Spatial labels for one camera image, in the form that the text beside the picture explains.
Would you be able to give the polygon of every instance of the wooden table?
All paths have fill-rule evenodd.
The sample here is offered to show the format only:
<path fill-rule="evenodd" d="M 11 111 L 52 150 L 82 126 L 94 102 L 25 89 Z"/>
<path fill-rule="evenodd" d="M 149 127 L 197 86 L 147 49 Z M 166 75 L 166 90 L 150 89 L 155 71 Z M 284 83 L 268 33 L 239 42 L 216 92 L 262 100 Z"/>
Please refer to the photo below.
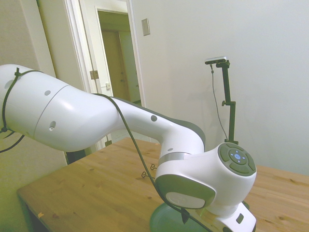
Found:
<path fill-rule="evenodd" d="M 138 141 L 148 168 L 160 145 Z M 309 176 L 258 166 L 246 198 L 256 232 L 309 232 Z M 123 139 L 18 190 L 50 232 L 149 232 L 163 202 L 130 139 Z"/>

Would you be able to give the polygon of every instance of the open door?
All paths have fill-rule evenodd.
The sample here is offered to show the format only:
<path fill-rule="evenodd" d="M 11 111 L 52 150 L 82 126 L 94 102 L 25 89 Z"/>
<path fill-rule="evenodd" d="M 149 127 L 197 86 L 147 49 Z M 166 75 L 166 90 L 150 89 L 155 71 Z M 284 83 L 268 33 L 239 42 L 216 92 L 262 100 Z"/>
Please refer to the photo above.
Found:
<path fill-rule="evenodd" d="M 93 77 L 96 79 L 98 92 L 108 96 L 120 97 L 129 101 L 133 100 L 133 102 L 142 105 L 144 102 L 142 94 L 141 96 L 139 95 L 136 97 L 136 90 L 140 93 L 140 89 L 142 88 L 140 79 L 137 80 L 136 78 L 139 76 L 138 73 L 140 71 L 139 69 L 136 69 L 136 67 L 131 69 L 132 66 L 135 66 L 135 62 L 132 63 L 126 60 L 128 53 L 134 54 L 134 45 L 131 45 L 131 48 L 129 49 L 124 48 L 124 45 L 128 43 L 128 41 L 131 40 L 132 43 L 132 39 L 128 39 L 126 30 L 119 30 L 116 33 L 114 30 L 103 31 L 100 26 L 100 12 L 127 15 L 126 2 L 120 0 L 80 0 L 79 8 L 84 25 L 91 65 L 94 71 Z M 117 55 L 121 53 L 122 57 L 118 57 L 117 61 L 109 61 L 107 55 L 112 53 L 114 53 L 114 56 L 115 54 Z M 118 73 L 118 80 L 111 78 L 113 72 Z M 135 82 L 130 84 L 134 86 L 134 91 L 130 91 L 129 83 L 127 81 L 128 73 L 130 73 L 130 78 L 132 73 L 136 78 Z M 137 139 L 146 141 L 150 140 L 148 137 L 137 133 L 134 135 Z M 128 137 L 128 133 L 125 130 L 113 132 L 108 136 L 108 139 L 106 137 L 102 139 L 102 141 L 97 144 L 97 148 L 102 149 L 107 140 L 111 139 L 113 142 L 116 142 L 125 137 Z"/>

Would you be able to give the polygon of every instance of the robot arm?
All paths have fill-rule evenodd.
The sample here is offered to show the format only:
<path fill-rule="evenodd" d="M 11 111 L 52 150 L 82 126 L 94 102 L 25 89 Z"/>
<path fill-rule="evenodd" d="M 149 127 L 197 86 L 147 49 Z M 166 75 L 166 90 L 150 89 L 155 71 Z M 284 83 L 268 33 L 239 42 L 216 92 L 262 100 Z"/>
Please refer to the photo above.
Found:
<path fill-rule="evenodd" d="M 30 70 L 18 65 L 0 66 L 0 105 L 17 67 L 20 73 Z M 160 142 L 155 179 L 170 203 L 193 210 L 192 215 L 214 231 L 253 231 L 256 220 L 241 202 L 253 186 L 256 167 L 243 148 L 223 143 L 205 152 L 205 135 L 196 125 L 113 100 L 132 131 Z M 8 129 L 63 151 L 85 149 L 107 134 L 125 129 L 107 98 L 80 91 L 41 72 L 27 73 L 17 80 L 6 102 L 5 118 Z M 203 208 L 215 215 L 211 221 L 195 212 Z"/>

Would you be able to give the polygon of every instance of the door frame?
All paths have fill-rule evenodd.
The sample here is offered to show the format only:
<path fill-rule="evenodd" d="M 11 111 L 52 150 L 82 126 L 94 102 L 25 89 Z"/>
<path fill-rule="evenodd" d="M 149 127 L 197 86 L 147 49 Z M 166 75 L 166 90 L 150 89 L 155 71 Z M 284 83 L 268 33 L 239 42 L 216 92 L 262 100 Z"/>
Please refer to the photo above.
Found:
<path fill-rule="evenodd" d="M 64 3 L 65 3 L 65 9 L 68 15 L 68 20 L 69 20 L 73 44 L 74 44 L 75 51 L 76 51 L 77 61 L 80 66 L 80 73 L 81 73 L 84 89 L 88 93 L 100 93 L 101 86 L 100 86 L 99 80 L 98 81 L 92 80 L 90 76 L 90 71 L 94 70 L 92 66 L 92 60 L 91 60 L 90 48 L 89 48 L 89 45 L 91 45 L 91 42 L 88 43 L 88 40 L 87 40 L 87 36 L 86 36 L 87 29 L 86 29 L 86 24 L 84 23 L 84 19 L 82 16 L 81 3 L 79 0 L 64 0 Z M 142 81 L 141 66 L 140 66 L 140 54 L 139 54 L 139 48 L 138 48 L 137 39 L 136 39 L 137 38 L 136 28 L 135 28 L 135 25 L 133 24 L 134 16 L 132 14 L 131 0 L 126 0 L 126 6 L 127 6 L 127 13 L 128 13 L 131 36 L 132 36 L 133 52 L 134 52 L 134 58 L 135 58 L 135 64 L 136 64 L 138 83 L 139 83 L 141 105 L 143 107 L 147 107 L 146 98 L 144 94 L 143 81 Z M 96 7 L 96 11 L 98 10 L 103 10 L 103 11 L 105 10 L 105 11 L 110 12 L 110 10 L 108 9 L 101 9 L 99 7 Z M 95 146 L 96 146 L 96 150 L 100 150 L 104 148 L 105 144 L 103 143 L 103 139 L 98 141 L 95 144 Z"/>

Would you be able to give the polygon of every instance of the control button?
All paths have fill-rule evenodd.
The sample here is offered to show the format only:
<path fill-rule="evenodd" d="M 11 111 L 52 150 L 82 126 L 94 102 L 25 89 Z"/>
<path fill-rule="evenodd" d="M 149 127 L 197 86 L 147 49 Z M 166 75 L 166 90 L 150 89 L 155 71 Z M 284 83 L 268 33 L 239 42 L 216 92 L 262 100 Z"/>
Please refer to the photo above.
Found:
<path fill-rule="evenodd" d="M 233 144 L 233 143 L 226 143 L 226 145 L 229 147 L 229 148 L 237 148 L 241 151 L 244 151 L 244 149 L 236 144 Z"/>
<path fill-rule="evenodd" d="M 230 149 L 229 156 L 233 162 L 244 165 L 247 163 L 247 156 L 245 156 L 239 149 Z"/>
<path fill-rule="evenodd" d="M 232 232 L 228 227 L 224 227 L 222 231 L 223 232 Z"/>
<path fill-rule="evenodd" d="M 251 155 L 249 155 L 248 153 L 246 153 L 246 156 L 247 156 L 248 161 L 249 161 L 249 163 L 248 163 L 249 167 L 252 169 L 252 171 L 255 171 L 255 170 L 256 170 L 256 167 L 255 167 L 255 164 L 254 164 L 254 161 L 253 161 Z"/>
<path fill-rule="evenodd" d="M 230 160 L 230 157 L 228 156 L 228 152 L 227 152 L 227 147 L 226 146 L 222 146 L 220 148 L 220 155 L 221 158 L 223 159 L 224 162 L 227 162 Z"/>
<path fill-rule="evenodd" d="M 238 218 L 236 219 L 236 222 L 237 222 L 238 224 L 240 224 L 240 223 L 242 222 L 242 220 L 243 220 L 243 215 L 242 215 L 242 214 L 239 214 Z"/>
<path fill-rule="evenodd" d="M 234 171 L 242 173 L 242 174 L 249 173 L 249 169 L 246 166 L 237 165 L 235 163 L 231 163 L 230 168 L 233 169 Z"/>

